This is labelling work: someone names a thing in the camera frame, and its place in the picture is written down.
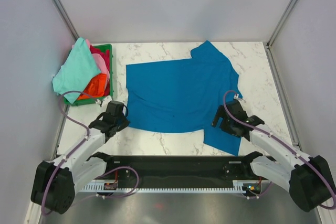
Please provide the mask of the blue t shirt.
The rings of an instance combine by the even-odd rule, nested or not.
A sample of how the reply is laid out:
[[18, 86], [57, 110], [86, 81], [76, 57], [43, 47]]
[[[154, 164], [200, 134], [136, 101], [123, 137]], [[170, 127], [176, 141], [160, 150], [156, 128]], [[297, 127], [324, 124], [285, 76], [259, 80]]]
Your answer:
[[130, 127], [159, 133], [204, 131], [204, 144], [237, 155], [241, 139], [211, 123], [224, 101], [238, 91], [239, 75], [211, 42], [183, 60], [126, 66]]

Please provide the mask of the teal t shirt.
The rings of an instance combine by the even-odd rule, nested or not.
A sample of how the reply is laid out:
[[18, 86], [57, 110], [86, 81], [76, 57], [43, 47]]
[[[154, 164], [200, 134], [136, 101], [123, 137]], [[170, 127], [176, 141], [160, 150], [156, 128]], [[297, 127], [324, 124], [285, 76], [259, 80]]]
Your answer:
[[90, 48], [83, 38], [78, 38], [68, 58], [52, 80], [56, 94], [63, 94], [73, 104], [91, 79], [101, 73]]

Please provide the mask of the green plastic bin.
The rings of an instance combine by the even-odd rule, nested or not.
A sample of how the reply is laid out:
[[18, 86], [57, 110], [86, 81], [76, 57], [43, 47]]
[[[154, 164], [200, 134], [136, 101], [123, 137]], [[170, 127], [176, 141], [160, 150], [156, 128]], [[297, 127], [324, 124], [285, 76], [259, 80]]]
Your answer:
[[[99, 49], [101, 49], [102, 51], [106, 51], [107, 49], [110, 50], [110, 70], [111, 70], [111, 79], [110, 79], [110, 96], [113, 97], [113, 85], [112, 85], [112, 77], [113, 77], [113, 72], [112, 72], [112, 58], [113, 58], [113, 55], [112, 55], [112, 46], [111, 44], [104, 44], [104, 45], [94, 45], [94, 47], [97, 47]], [[107, 96], [104, 96], [104, 97], [100, 97], [100, 98], [95, 98], [95, 99], [98, 99], [98, 100], [103, 100], [105, 97]]]

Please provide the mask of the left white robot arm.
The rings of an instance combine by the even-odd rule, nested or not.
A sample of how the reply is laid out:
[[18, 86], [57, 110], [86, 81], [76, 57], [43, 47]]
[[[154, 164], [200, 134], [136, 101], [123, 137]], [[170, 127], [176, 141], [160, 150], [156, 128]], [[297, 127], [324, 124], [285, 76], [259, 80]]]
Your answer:
[[99, 176], [111, 178], [114, 175], [115, 165], [97, 149], [129, 126], [127, 116], [128, 109], [122, 102], [110, 101], [106, 110], [84, 127], [84, 136], [72, 147], [37, 166], [30, 199], [41, 206], [43, 215], [64, 214], [86, 184]]

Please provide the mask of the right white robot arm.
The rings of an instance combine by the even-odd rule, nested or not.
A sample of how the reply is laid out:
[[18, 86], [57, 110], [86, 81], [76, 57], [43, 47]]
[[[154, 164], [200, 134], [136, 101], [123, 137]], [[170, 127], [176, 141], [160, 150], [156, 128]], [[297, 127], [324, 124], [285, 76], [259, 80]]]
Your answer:
[[278, 185], [305, 212], [335, 200], [335, 183], [326, 159], [312, 157], [281, 140], [258, 116], [248, 116], [238, 100], [220, 105], [212, 126], [244, 137], [268, 153], [244, 156], [240, 172], [245, 178], [259, 176]]

